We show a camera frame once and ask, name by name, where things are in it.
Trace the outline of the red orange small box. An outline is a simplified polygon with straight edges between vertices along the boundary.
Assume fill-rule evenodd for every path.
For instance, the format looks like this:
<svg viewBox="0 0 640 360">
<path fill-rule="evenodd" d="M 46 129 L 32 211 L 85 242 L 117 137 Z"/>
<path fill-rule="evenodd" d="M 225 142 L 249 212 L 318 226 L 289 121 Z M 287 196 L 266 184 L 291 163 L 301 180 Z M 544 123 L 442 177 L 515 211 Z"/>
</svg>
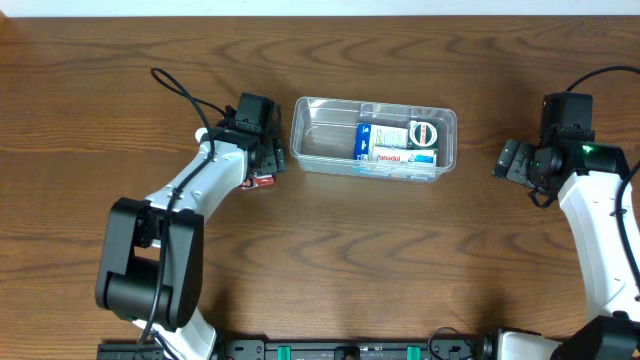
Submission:
<svg viewBox="0 0 640 360">
<path fill-rule="evenodd" d="M 275 176 L 273 174 L 268 175 L 251 175 L 244 182 L 241 183 L 240 188 L 242 190 L 249 190 L 253 188 L 271 186 L 275 184 Z"/>
</svg>

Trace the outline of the blue Kool Fever box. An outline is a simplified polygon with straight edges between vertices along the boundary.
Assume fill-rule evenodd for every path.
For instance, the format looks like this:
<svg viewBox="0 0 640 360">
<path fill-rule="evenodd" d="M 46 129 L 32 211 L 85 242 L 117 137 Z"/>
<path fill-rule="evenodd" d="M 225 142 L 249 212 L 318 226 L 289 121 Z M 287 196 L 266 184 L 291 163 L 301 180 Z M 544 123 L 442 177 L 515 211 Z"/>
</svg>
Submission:
<svg viewBox="0 0 640 360">
<path fill-rule="evenodd" d="M 353 159 L 354 171 L 362 175 L 383 178 L 412 179 L 430 177 L 435 166 L 419 164 L 388 164 L 372 160 L 376 147 L 409 149 L 407 147 L 408 125 L 405 127 L 359 123 L 357 126 Z"/>
</svg>

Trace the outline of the white Panadol box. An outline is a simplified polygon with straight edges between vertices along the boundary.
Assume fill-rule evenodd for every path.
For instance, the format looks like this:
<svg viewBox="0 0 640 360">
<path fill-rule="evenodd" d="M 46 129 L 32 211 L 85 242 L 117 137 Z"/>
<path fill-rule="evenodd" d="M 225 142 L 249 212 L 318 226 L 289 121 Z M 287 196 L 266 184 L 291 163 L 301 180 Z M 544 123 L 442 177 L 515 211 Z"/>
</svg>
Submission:
<svg viewBox="0 0 640 360">
<path fill-rule="evenodd" d="M 431 149 L 419 150 L 376 147 L 372 152 L 372 160 L 388 164 L 419 164 L 425 166 L 435 166 L 436 152 Z"/>
</svg>

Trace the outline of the small white-capped dark bottle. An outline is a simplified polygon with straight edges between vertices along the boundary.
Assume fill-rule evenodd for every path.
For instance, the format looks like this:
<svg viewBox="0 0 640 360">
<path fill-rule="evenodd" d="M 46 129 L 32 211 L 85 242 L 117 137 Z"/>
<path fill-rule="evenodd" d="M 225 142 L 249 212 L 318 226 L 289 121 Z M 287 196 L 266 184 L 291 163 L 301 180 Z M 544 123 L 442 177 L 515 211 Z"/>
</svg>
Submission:
<svg viewBox="0 0 640 360">
<path fill-rule="evenodd" d="M 196 132 L 195 132 L 195 139 L 196 142 L 198 144 L 202 144 L 203 142 L 206 142 L 209 140 L 209 135 L 208 135 L 208 131 L 206 128 L 202 127 L 199 128 Z"/>
</svg>

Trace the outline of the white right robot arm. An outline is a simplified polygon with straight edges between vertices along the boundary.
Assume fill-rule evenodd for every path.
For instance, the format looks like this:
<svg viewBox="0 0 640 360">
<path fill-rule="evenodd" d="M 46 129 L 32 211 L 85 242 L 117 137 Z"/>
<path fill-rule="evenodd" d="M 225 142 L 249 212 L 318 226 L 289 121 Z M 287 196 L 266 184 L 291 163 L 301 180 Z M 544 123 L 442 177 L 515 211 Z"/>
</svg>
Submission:
<svg viewBox="0 0 640 360">
<path fill-rule="evenodd" d="M 558 204 L 579 257 L 587 322 L 564 341 L 500 329 L 481 359 L 632 359 L 639 353 L 639 229 L 623 150 L 598 143 L 593 99 L 569 91 L 543 99 L 540 142 L 510 139 L 493 175 L 529 188 L 538 208 Z"/>
</svg>

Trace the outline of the clear plastic container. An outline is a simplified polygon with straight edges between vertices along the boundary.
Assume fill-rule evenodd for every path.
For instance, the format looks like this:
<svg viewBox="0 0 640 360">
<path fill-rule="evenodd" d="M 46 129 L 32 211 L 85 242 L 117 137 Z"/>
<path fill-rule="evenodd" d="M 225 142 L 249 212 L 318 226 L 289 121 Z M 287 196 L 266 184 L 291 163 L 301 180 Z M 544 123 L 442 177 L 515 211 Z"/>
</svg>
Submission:
<svg viewBox="0 0 640 360">
<path fill-rule="evenodd" d="M 305 171 L 383 178 L 354 171 L 357 126 L 372 123 L 405 127 L 411 120 L 432 121 L 439 125 L 435 172 L 430 177 L 388 179 L 434 182 L 456 165 L 457 116 L 447 108 L 302 97 L 295 105 L 290 150 Z"/>
</svg>

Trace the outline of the black mounting rail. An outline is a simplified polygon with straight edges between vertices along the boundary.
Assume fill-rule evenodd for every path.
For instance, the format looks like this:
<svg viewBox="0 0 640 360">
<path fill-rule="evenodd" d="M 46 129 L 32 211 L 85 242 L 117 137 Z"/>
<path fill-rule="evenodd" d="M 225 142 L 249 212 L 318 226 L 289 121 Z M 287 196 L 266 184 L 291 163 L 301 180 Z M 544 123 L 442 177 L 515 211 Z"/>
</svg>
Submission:
<svg viewBox="0 0 640 360">
<path fill-rule="evenodd" d="M 260 339 L 220 341 L 164 339 L 134 345 L 107 342 L 97 346 L 98 360 L 218 359 L 218 360 L 428 360 L 496 359 L 498 340 L 437 336 L 417 342 L 273 342 Z"/>
</svg>

